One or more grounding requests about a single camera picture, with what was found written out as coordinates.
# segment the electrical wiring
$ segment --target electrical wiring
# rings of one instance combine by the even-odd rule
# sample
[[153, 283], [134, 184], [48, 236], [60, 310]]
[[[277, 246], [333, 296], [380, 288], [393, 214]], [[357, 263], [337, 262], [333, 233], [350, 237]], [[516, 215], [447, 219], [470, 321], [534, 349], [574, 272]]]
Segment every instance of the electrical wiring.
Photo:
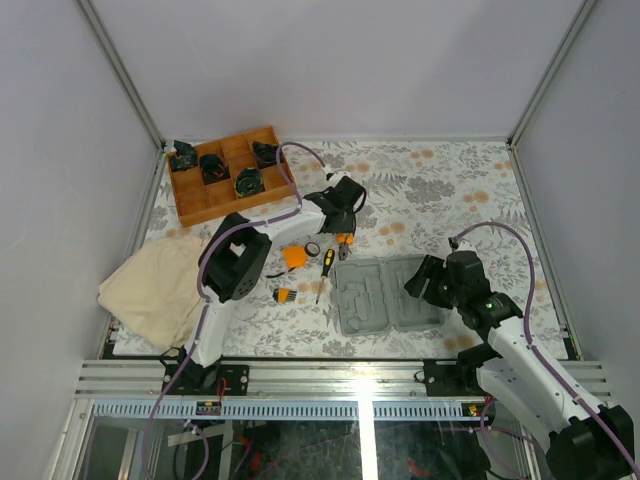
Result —
[[[313, 155], [313, 157], [318, 160], [318, 162], [320, 162], [320, 165], [322, 167], [325, 167], [326, 164], [324, 162], [324, 160], [316, 153], [314, 152], [312, 149], [310, 149], [309, 147], [302, 145], [301, 143], [297, 143], [297, 142], [284, 142], [281, 143], [280, 145], [278, 145], [278, 149], [276, 150], [276, 162], [278, 165], [278, 169], [280, 170], [280, 173], [282, 174], [282, 177], [284, 178], [285, 182], [287, 183], [287, 185], [289, 185], [289, 187], [291, 188], [291, 190], [293, 191], [296, 199], [298, 200], [298, 205], [291, 211], [281, 214], [281, 215], [276, 215], [275, 217], [272, 217], [270, 219], [267, 220], [258, 220], [258, 221], [254, 221], [254, 222], [247, 222], [247, 223], [242, 223], [240, 225], [235, 225], [233, 227], [231, 227], [229, 230], [225, 231], [222, 235], [220, 235], [216, 240], [214, 240], [211, 245], [209, 246], [209, 248], [207, 249], [207, 251], [205, 252], [205, 254], [202, 257], [202, 261], [200, 262], [200, 269], [198, 271], [198, 282], [196, 284], [196, 287], [198, 289], [198, 294], [200, 295], [200, 298], [202, 298], [205, 302], [204, 306], [202, 307], [202, 311], [200, 312], [200, 318], [198, 320], [198, 323], [196, 324], [196, 331], [195, 331], [195, 336], [194, 336], [194, 341], [193, 344], [191, 345], [191, 347], [189, 348], [189, 350], [187, 351], [187, 354], [184, 357], [184, 360], [182, 361], [182, 363], [178, 366], [178, 369], [175, 371], [175, 373], [173, 374], [173, 376], [171, 377], [171, 379], [167, 382], [167, 384], [165, 385], [165, 387], [162, 389], [162, 392], [160, 392], [160, 395], [158, 395], [158, 398], [156, 399], [152, 409], [151, 409], [151, 413], [149, 414], [149, 418], [147, 420], [147, 424], [145, 426], [143, 435], [142, 435], [142, 466], [144, 469], [144, 474], [145, 477], [147, 478], [147, 480], [153, 480], [153, 477], [151, 475], [151, 473], [149, 472], [149, 468], [148, 468], [148, 458], [149, 458], [149, 437], [151, 434], [151, 425], [153, 423], [153, 418], [155, 417], [156, 413], [158, 412], [158, 409], [160, 408], [160, 404], [162, 403], [162, 399], [167, 395], [167, 393], [169, 392], [169, 390], [171, 389], [171, 387], [173, 386], [173, 384], [177, 381], [177, 379], [180, 377], [180, 375], [182, 375], [182, 372], [184, 371], [184, 369], [186, 368], [187, 364], [189, 363], [189, 360], [191, 360], [191, 357], [193, 356], [198, 343], [200, 341], [200, 335], [202, 333], [202, 328], [204, 326], [204, 321], [207, 318], [207, 314], [209, 312], [209, 307], [211, 305], [211, 297], [209, 295], [207, 295], [207, 293], [204, 291], [204, 285], [202, 283], [203, 278], [204, 278], [204, 270], [205, 270], [205, 266], [207, 265], [207, 263], [209, 262], [209, 260], [211, 259], [211, 256], [213, 255], [213, 252], [215, 252], [215, 250], [222, 244], [222, 242], [224, 242], [229, 236], [233, 235], [234, 233], [245, 229], [245, 228], [251, 228], [251, 227], [259, 227], [262, 225], [267, 225], [268, 223], [275, 223], [275, 222], [279, 222], [282, 220], [286, 220], [289, 219], [295, 215], [297, 215], [300, 212], [300, 209], [302, 208], [302, 196], [300, 195], [300, 192], [298, 191], [296, 185], [291, 181], [291, 179], [289, 178], [289, 176], [287, 175], [287, 172], [285, 171], [284, 167], [282, 166], [282, 148], [286, 147], [286, 146], [294, 146], [294, 147], [298, 147], [301, 148], [305, 151], [307, 151], [308, 153], [310, 153], [311, 155]], [[202, 464], [202, 467], [200, 468], [200, 470], [198, 470], [198, 472], [196, 472], [196, 475], [193, 477], [193, 480], [197, 480], [198, 478], [200, 478], [202, 476], [202, 474], [204, 473], [204, 470], [206, 468], [206, 465], [209, 461], [209, 445], [208, 442], [206, 440], [206, 438], [203, 436], [203, 440], [204, 442], [207, 444], [207, 447], [205, 448], [205, 458]]]
[[511, 475], [515, 475], [515, 477], [518, 480], [527, 480], [525, 477], [520, 475], [520, 473], [516, 472], [513, 468], [511, 468], [509, 463], [507, 463], [505, 460], [502, 459], [502, 457], [500, 455], [498, 455], [498, 453], [496, 452], [495, 448], [491, 444], [491, 441], [489, 439], [489, 429], [485, 428], [484, 419], [487, 416], [487, 413], [489, 412], [489, 408], [491, 408], [491, 406], [494, 403], [495, 403], [495, 400], [493, 398], [491, 400], [489, 400], [487, 403], [485, 403], [484, 408], [482, 409], [482, 413], [480, 414], [480, 435], [482, 435], [482, 440], [484, 440], [484, 444], [485, 444], [485, 447], [486, 447], [487, 451], [489, 452], [489, 455], [491, 455], [491, 457], [496, 462], [498, 462], [498, 464], [502, 468], [504, 468]]
[[222, 400], [224, 400], [224, 395], [227, 390], [227, 379], [222, 377], [220, 380], [218, 380], [218, 403], [220, 404], [220, 411], [222, 411]]
[[[422, 380], [420, 380], [418, 378], [418, 375], [422, 373]], [[421, 384], [425, 384], [424, 383], [424, 370], [418, 370], [416, 373], [413, 374], [413, 381], [416, 383], [421, 383]]]
[[[198, 436], [204, 441], [204, 457], [205, 459], [208, 460], [209, 458], [209, 441], [207, 440], [206, 435], [204, 434], [204, 432], [200, 429], [200, 427], [194, 425], [193, 423], [187, 423], [187, 425], [185, 425], [185, 432], [189, 431], [190, 429], [193, 430], [196, 434], [198, 434]], [[173, 476], [177, 479], [177, 480], [182, 480], [180, 479], [180, 476], [178, 475], [178, 468], [176, 465], [176, 461], [178, 459], [178, 448], [180, 447], [180, 445], [176, 445], [175, 450], [173, 451], [173, 461], [172, 461], [172, 469], [173, 469]], [[143, 458], [142, 459], [142, 466], [144, 467], [145, 472], [147, 472], [147, 474], [150, 475], [150, 473], [148, 472], [148, 467], [147, 467], [147, 459]], [[198, 470], [198, 472], [196, 473], [196, 476], [193, 478], [199, 478], [200, 476], [202, 476], [202, 474], [204, 473], [204, 470], [207, 468], [207, 462], [203, 463], [202, 466], [200, 467], [200, 470]]]
[[547, 361], [547, 359], [544, 358], [544, 355], [542, 354], [540, 349], [533, 343], [533, 336], [531, 335], [531, 305], [533, 303], [533, 296], [535, 294], [536, 272], [535, 272], [535, 265], [533, 262], [533, 255], [531, 254], [531, 250], [529, 249], [529, 246], [527, 245], [527, 242], [522, 237], [522, 235], [520, 235], [510, 226], [500, 222], [480, 222], [480, 223], [476, 223], [475, 225], [471, 225], [468, 228], [465, 228], [462, 232], [460, 232], [454, 238], [456, 240], [460, 240], [465, 235], [475, 230], [476, 228], [485, 227], [485, 226], [502, 228], [508, 231], [509, 233], [511, 233], [520, 242], [527, 256], [527, 261], [529, 262], [530, 279], [529, 279], [529, 294], [527, 296], [527, 303], [525, 305], [523, 321], [524, 321], [524, 335], [527, 340], [527, 343], [529, 344], [529, 347], [531, 348], [531, 351], [536, 356], [536, 358], [540, 361], [540, 363], [542, 363], [542, 365], [547, 369], [547, 371], [553, 376], [553, 378], [555, 378], [558, 381], [558, 383], [562, 385], [562, 387], [569, 393], [569, 395], [571, 395], [571, 397], [575, 399], [575, 402], [578, 405], [580, 405], [585, 410], [585, 412], [589, 414], [591, 418], [594, 419], [594, 421], [600, 426], [600, 428], [602, 428], [602, 430], [611, 439], [613, 444], [616, 446], [616, 448], [620, 451], [620, 453], [622, 454], [626, 462], [629, 464], [629, 467], [635, 474], [636, 478], [640, 478], [640, 467], [638, 467], [638, 465], [634, 461], [631, 454], [627, 451], [627, 449], [622, 444], [620, 439], [616, 436], [616, 434], [613, 432], [613, 430], [609, 428], [609, 426], [598, 416], [598, 414], [587, 404], [587, 402], [585, 402], [582, 398], [580, 398], [580, 395], [573, 388], [573, 386], [571, 386], [563, 378], [563, 376], [560, 375], [560, 373], [553, 367], [553, 365], [551, 365]]
[[251, 447], [253, 446], [253, 439], [254, 439], [255, 435], [256, 435], [256, 422], [254, 421], [253, 422], [253, 427], [251, 428], [251, 440], [249, 440], [249, 445], [247, 445], [247, 448], [244, 451], [244, 455], [240, 459], [240, 462], [236, 466], [236, 469], [233, 471], [233, 474], [231, 475], [231, 477], [229, 477], [229, 480], [233, 480], [234, 478], [236, 478], [236, 475], [240, 471], [240, 467], [242, 466], [244, 461], [249, 456], [249, 453], [251, 452]]
[[[224, 452], [227, 447], [233, 445], [235, 442], [235, 440], [231, 440], [229, 443], [227, 443], [224, 447], [222, 447], [220, 449], [220, 451], [218, 453], [222, 454], [222, 452]], [[178, 450], [180, 449], [181, 445], [176, 445], [176, 448], [173, 450], [173, 460], [172, 460], [172, 469], [173, 469], [173, 477], [175, 478], [175, 480], [184, 480], [183, 478], [180, 477], [180, 475], [178, 474]]]

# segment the white backdrop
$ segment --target white backdrop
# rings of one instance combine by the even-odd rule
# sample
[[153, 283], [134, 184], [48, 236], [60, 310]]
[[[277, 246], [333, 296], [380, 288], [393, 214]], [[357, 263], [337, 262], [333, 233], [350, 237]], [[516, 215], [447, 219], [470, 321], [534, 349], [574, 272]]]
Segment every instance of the white backdrop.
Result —
[[73, 2], [0, 2], [0, 45], [0, 478], [41, 479], [155, 148]]
[[94, 0], [168, 138], [503, 136], [581, 0]]
[[519, 145], [588, 359], [634, 419], [640, 458], [637, 0], [600, 2]]

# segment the orange object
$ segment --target orange object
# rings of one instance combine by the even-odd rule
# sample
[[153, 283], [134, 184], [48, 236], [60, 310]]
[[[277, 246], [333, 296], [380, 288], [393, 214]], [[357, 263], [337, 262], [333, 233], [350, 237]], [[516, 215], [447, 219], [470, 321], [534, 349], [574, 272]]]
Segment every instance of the orange object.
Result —
[[276, 288], [273, 291], [273, 299], [278, 303], [293, 302], [298, 292], [288, 288]]
[[433, 477], [433, 472], [419, 468], [418, 465], [416, 465], [416, 462], [412, 458], [408, 460], [408, 463], [409, 463], [409, 471], [411, 472], [412, 475], [419, 478]]
[[300, 245], [283, 248], [282, 253], [288, 268], [300, 268], [307, 261], [307, 252]]
[[347, 245], [353, 245], [353, 233], [338, 233], [336, 234], [336, 240], [339, 245], [346, 243]]

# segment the yellow screwdriver handle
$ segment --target yellow screwdriver handle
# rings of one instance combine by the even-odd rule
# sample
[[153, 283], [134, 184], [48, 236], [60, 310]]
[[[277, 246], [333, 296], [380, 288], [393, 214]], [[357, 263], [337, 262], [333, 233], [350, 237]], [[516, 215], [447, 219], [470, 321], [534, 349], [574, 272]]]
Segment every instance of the yellow screwdriver handle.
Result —
[[324, 254], [324, 260], [322, 262], [322, 276], [326, 278], [329, 275], [329, 269], [331, 269], [331, 265], [333, 265], [333, 261], [336, 258], [336, 251], [333, 248], [327, 250], [327, 253]]

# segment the black mount bracket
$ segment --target black mount bracket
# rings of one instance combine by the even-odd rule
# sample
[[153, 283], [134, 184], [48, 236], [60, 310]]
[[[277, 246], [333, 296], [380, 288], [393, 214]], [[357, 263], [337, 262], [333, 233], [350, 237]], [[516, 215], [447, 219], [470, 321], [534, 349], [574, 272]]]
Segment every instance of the black mount bracket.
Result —
[[[186, 352], [182, 349], [177, 363], [168, 363], [166, 357], [161, 357], [160, 363], [165, 367], [163, 389], [173, 378], [185, 355]], [[225, 397], [245, 397], [249, 388], [250, 370], [249, 365], [222, 365], [220, 362], [204, 368], [189, 359], [184, 371], [167, 394], [218, 396], [224, 386]]]
[[[249, 220], [239, 213], [227, 215], [204, 249], [198, 265], [204, 260], [205, 253], [213, 242], [224, 232], [248, 222]], [[232, 244], [243, 247], [244, 250], [238, 254], [233, 250]], [[269, 250], [271, 240], [266, 234], [259, 233], [253, 227], [236, 231], [225, 238], [209, 258], [204, 266], [202, 283], [218, 295], [220, 303], [229, 299], [240, 300], [246, 297], [258, 282]]]
[[499, 355], [486, 343], [468, 348], [457, 360], [423, 360], [424, 384], [430, 397], [484, 396], [476, 371]]
[[326, 216], [319, 233], [355, 233], [355, 214], [364, 206], [366, 195], [362, 185], [343, 177], [335, 187], [310, 193], [304, 198], [318, 205]]

